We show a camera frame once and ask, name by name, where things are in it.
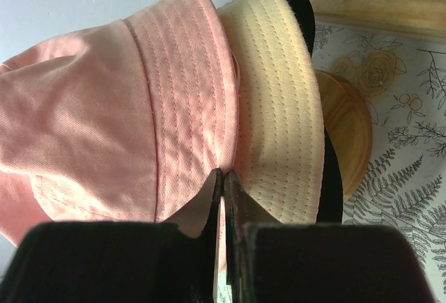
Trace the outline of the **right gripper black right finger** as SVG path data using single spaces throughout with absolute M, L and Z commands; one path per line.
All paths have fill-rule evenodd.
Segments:
M 405 237 L 389 226 L 282 224 L 224 179 L 226 282 L 234 302 L 432 302 Z

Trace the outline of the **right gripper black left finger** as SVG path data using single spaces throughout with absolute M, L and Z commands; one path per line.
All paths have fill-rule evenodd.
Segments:
M 160 223 L 46 222 L 19 245 L 2 302 L 214 302 L 223 174 Z

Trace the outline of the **peach bucket hat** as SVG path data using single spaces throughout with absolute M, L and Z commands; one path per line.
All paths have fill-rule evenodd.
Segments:
M 287 0 L 234 0 L 217 12 L 240 71 L 234 170 L 276 220 L 313 224 L 323 179 L 323 112 L 295 14 Z

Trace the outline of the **pink bucket hat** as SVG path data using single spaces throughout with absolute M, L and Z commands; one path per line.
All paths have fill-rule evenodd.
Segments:
M 238 133 L 238 78 L 211 0 L 160 0 L 1 64 L 1 233 L 50 220 L 160 222 Z

